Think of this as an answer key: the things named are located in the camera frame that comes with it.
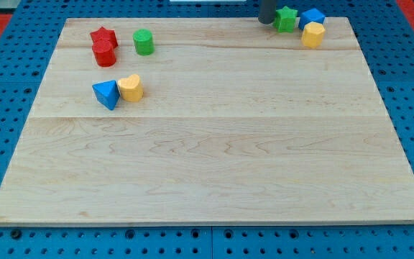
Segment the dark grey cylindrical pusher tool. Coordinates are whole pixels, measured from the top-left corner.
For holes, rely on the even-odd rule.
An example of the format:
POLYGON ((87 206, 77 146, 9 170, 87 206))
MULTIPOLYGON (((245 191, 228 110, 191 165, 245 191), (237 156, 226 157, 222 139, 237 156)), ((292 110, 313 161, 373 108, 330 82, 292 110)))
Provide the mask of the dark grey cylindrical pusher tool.
POLYGON ((258 21, 262 24, 271 24, 274 22, 276 6, 277 0, 261 0, 258 21))

